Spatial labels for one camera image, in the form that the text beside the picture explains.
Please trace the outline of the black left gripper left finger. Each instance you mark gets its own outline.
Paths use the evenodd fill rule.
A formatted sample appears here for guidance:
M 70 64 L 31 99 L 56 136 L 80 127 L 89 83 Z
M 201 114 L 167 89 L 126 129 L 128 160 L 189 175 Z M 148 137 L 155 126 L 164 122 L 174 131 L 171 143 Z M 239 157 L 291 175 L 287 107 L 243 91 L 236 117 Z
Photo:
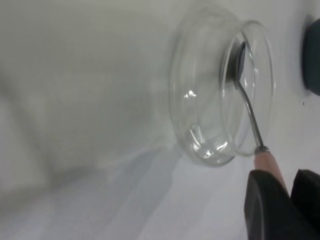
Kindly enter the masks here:
M 304 218 L 281 183 L 270 173 L 248 175 L 244 216 L 250 240 L 318 240 L 320 229 Z

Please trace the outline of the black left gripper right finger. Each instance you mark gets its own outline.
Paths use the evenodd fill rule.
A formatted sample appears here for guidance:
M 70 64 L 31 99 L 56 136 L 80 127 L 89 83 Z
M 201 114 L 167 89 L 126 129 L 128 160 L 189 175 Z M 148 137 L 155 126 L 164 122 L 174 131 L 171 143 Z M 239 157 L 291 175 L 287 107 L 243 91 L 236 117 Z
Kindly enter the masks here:
M 320 175 L 299 169 L 294 178 L 291 201 L 314 229 L 320 228 Z

